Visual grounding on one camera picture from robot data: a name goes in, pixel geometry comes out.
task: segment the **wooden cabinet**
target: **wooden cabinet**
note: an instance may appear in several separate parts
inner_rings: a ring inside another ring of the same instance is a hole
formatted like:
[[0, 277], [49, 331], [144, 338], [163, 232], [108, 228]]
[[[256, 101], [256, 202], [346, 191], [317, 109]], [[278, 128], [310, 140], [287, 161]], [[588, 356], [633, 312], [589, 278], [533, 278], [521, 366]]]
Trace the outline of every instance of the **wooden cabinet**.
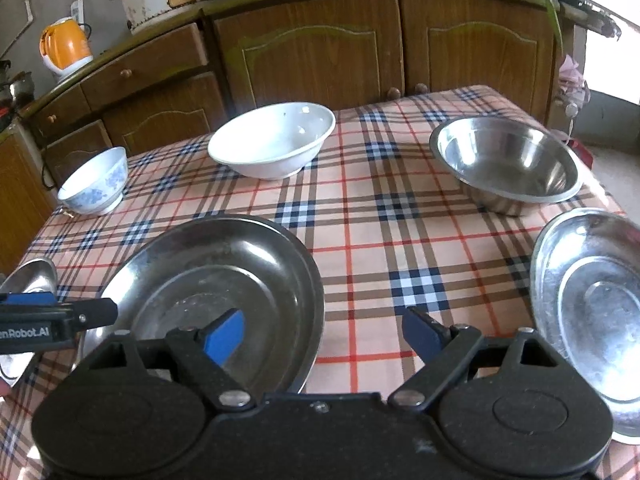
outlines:
[[36, 134], [51, 140], [64, 135], [69, 127], [91, 113], [80, 85], [72, 86], [33, 117]]
[[543, 9], [505, 0], [401, 0], [406, 87], [496, 89], [546, 121], [556, 44]]
[[53, 211], [33, 162], [16, 135], [0, 143], [0, 272], [9, 275]]
[[49, 173], [62, 186], [86, 161], [110, 147], [102, 121], [95, 121], [49, 145], [45, 156]]
[[226, 119], [211, 72], [142, 94], [102, 116], [114, 145], [129, 155], [208, 134]]
[[81, 82], [92, 110], [208, 63], [196, 23], [163, 34], [123, 54]]
[[398, 0], [309, 0], [215, 26], [238, 112], [282, 101], [336, 110], [404, 88]]

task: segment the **floor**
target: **floor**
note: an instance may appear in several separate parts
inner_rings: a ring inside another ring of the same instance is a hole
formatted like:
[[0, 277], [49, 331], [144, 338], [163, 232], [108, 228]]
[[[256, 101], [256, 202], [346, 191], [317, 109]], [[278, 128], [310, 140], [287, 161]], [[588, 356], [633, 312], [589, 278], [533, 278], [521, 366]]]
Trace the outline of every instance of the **floor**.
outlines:
[[593, 173], [618, 201], [629, 218], [640, 224], [640, 156], [610, 148], [588, 146], [593, 153]]

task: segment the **plaid tablecloth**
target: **plaid tablecloth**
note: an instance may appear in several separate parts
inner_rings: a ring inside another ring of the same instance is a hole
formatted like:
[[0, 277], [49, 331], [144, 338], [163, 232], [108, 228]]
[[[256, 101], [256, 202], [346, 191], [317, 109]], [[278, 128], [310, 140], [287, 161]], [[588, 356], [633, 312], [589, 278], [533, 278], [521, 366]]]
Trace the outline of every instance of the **plaid tablecloth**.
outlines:
[[[208, 136], [179, 142], [130, 160], [113, 213], [70, 219], [55, 212], [25, 259], [54, 261], [63, 298], [92, 298], [122, 262], [172, 226], [223, 211], [274, 220], [308, 247], [324, 284], [324, 335], [306, 390], [386, 395], [421, 366], [402, 339], [405, 306], [427, 304], [442, 323], [466, 322], [488, 335], [530, 326], [529, 259], [540, 229], [577, 206], [618, 210], [593, 177], [573, 200], [523, 218], [478, 209], [428, 149], [437, 124], [465, 114], [537, 124], [483, 86], [343, 110], [318, 158], [276, 182], [213, 163]], [[2, 478], [41, 478], [31, 414], [73, 357], [46, 354], [0, 405]], [[639, 454], [612, 444], [600, 475], [640, 480]]]

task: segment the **blue floral rice bowl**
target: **blue floral rice bowl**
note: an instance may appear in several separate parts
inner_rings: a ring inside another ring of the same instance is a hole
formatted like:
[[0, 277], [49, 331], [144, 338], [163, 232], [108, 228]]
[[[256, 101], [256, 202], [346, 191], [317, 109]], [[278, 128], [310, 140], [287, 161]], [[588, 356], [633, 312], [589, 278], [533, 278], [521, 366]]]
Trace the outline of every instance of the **blue floral rice bowl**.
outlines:
[[78, 168], [58, 191], [58, 201], [83, 215], [104, 215], [122, 200], [127, 181], [127, 153], [111, 148]]

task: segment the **orange electric kettle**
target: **orange electric kettle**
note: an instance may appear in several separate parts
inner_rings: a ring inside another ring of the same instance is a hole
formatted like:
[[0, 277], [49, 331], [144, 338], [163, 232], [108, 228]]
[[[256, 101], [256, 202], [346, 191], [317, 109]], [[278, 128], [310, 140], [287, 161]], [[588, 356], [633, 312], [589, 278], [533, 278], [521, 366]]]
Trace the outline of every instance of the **orange electric kettle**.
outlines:
[[94, 59], [84, 32], [73, 18], [57, 20], [42, 31], [40, 55], [59, 80]]

